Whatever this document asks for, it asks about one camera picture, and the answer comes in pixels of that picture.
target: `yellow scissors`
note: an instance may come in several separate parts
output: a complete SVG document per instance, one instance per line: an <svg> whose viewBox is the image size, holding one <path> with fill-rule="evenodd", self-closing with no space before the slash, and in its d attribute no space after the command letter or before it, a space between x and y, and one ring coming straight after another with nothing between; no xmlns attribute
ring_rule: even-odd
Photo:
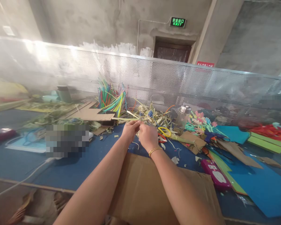
<svg viewBox="0 0 281 225"><path fill-rule="evenodd" d="M169 138L172 135L171 131L168 128L159 127L158 130L160 130L161 133L163 133L163 135L166 136L167 138Z"/></svg>

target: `green paper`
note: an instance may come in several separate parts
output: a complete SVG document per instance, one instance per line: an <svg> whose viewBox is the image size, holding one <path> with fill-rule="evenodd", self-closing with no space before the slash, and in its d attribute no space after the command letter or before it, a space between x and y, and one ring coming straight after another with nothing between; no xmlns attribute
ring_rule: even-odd
<svg viewBox="0 0 281 225"><path fill-rule="evenodd" d="M251 136L248 139L248 142L273 153L281 153L281 141L277 141L251 132Z"/></svg>
<svg viewBox="0 0 281 225"><path fill-rule="evenodd" d="M211 151L209 151L209 154L212 155L213 160L215 161L215 163L218 165L218 167L221 169L222 173L225 174L225 176L227 177L227 179L230 181L230 183L233 186L233 189L241 194L247 195L247 193L242 189L242 187L235 181L235 179L233 179L233 177L228 173L228 171L232 171L227 164L216 154L212 153Z"/></svg>

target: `hand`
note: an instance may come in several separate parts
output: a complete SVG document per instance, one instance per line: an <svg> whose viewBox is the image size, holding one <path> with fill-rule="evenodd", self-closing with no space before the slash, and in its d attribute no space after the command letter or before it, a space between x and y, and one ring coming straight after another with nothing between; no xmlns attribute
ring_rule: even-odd
<svg viewBox="0 0 281 225"><path fill-rule="evenodd" d="M141 121L132 120L125 124L121 139L127 141L128 144L133 142L136 133L140 130Z"/></svg>
<svg viewBox="0 0 281 225"><path fill-rule="evenodd" d="M140 143L149 153L152 149L159 147L158 145L158 132L155 127L145 124L140 125Z"/></svg>

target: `power cord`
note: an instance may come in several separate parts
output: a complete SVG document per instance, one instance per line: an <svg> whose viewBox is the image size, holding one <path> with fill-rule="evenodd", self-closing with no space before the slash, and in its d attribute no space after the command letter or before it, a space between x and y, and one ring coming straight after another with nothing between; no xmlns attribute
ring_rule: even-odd
<svg viewBox="0 0 281 225"><path fill-rule="evenodd" d="M32 177L43 165L55 160L56 158L48 158L46 159L39 167L37 167L27 178L25 178L24 180L20 181L19 183L16 183L15 185L11 186L10 188L6 189L5 191L2 191L0 193L0 196L5 194L6 192L14 189L16 186L20 185L21 183L25 182L26 180L28 180L30 177Z"/></svg>

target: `perforated metal panel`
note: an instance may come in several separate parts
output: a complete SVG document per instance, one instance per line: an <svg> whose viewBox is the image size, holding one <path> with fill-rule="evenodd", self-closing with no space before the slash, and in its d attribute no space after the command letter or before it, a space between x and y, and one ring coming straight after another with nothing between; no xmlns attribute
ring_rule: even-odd
<svg viewBox="0 0 281 225"><path fill-rule="evenodd" d="M165 111L189 105L229 123L281 121L281 77L197 66L163 59L0 37L0 78L33 90L68 85L74 99L91 99L104 76L134 99Z"/></svg>

